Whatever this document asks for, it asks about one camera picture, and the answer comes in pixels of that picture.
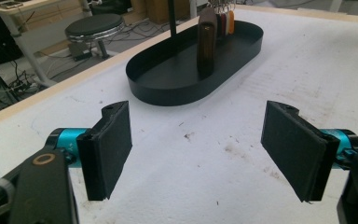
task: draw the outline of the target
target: black chair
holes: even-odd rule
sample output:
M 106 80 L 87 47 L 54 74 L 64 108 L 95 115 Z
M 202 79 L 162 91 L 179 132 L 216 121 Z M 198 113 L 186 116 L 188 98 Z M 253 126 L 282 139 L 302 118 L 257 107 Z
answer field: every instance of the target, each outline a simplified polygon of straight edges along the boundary
M 103 39 L 117 35 L 124 28 L 124 20 L 118 14 L 99 14 L 72 22 L 65 34 L 73 43 L 97 41 L 103 59 L 109 58 Z

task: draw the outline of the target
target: black tray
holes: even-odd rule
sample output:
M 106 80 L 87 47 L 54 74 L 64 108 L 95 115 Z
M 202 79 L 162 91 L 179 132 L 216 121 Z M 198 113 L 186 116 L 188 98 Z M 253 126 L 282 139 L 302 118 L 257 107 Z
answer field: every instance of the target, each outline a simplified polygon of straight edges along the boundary
M 235 33 L 216 41 L 213 73 L 197 70 L 197 25 L 138 53 L 127 64 L 132 93 L 151 105 L 185 105 L 214 91 L 261 50 L 263 30 L 235 21 Z

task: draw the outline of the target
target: black stool seat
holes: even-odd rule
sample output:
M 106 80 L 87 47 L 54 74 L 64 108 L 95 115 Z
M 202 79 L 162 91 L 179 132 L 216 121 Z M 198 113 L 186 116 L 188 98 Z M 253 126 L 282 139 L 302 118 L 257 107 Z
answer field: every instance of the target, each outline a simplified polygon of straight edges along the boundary
M 117 14 L 100 14 L 71 23 L 65 34 L 72 42 L 91 42 L 115 35 L 124 28 L 124 20 Z

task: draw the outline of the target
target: gray floor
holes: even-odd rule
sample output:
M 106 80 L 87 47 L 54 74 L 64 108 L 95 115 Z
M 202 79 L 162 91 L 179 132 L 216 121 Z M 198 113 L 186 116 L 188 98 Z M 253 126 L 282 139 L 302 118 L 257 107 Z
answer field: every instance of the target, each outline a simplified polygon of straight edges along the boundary
M 246 2 L 248 5 L 255 5 L 260 7 L 282 7 L 290 9 L 316 9 L 329 10 L 332 0 L 237 0 L 238 3 Z M 343 1 L 340 13 L 358 15 L 358 1 Z M 120 35 L 104 41 L 106 49 L 113 52 L 123 52 L 130 49 L 147 39 L 159 35 L 162 32 L 169 30 L 168 24 L 156 25 L 155 23 L 145 20 L 137 24 L 124 28 Z M 61 50 L 52 55 L 42 55 L 39 58 L 42 67 L 52 80 L 57 82 L 63 81 L 68 77 L 75 76 L 79 72 L 94 66 L 103 60 L 98 57 L 91 57 L 86 60 L 75 62 L 70 56 L 68 49 Z M 17 86 L 19 83 L 13 82 L 17 76 L 20 77 L 23 83 L 33 83 L 34 71 L 24 58 L 16 60 L 16 62 L 5 63 L 0 66 L 0 73 L 3 80 L 11 85 Z M 38 93 L 45 89 L 44 87 L 36 86 L 35 84 L 20 92 L 20 98 L 26 98 L 32 94 Z

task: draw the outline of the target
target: wooden desk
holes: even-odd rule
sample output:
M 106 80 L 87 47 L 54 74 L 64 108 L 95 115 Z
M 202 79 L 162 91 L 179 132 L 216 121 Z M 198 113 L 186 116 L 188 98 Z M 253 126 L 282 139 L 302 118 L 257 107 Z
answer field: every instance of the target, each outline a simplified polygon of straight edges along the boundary
M 164 33 L 0 112 L 0 176 L 54 129 L 91 127 L 103 106 L 129 100 L 133 148 L 111 200 L 88 202 L 81 171 L 70 171 L 81 223 L 337 223 L 348 173 L 333 170 L 323 200 L 301 203 L 260 138 L 267 100 L 358 134 L 358 17 L 240 6 L 235 15 L 263 28 L 262 50 L 193 104 L 131 94 L 126 62 Z
M 63 0 L 32 0 L 24 2 L 23 6 L 21 7 L 15 7 L 11 9 L 0 8 L 0 17 L 4 21 L 7 29 L 10 31 L 25 58 L 28 60 L 37 74 L 36 81 L 39 84 L 48 87 L 56 83 L 48 79 L 45 71 L 41 68 L 38 60 L 34 56 L 34 53 L 65 40 L 65 28 L 73 21 L 77 21 L 85 16 L 90 15 L 90 12 L 87 12 L 89 6 L 85 1 L 81 1 L 83 8 L 86 9 L 84 13 L 64 18 L 61 21 L 54 22 L 52 24 L 45 25 L 28 32 L 22 32 L 18 29 L 18 25 L 16 24 L 14 16 L 27 11 L 38 10 L 39 8 L 58 4 L 61 1 Z

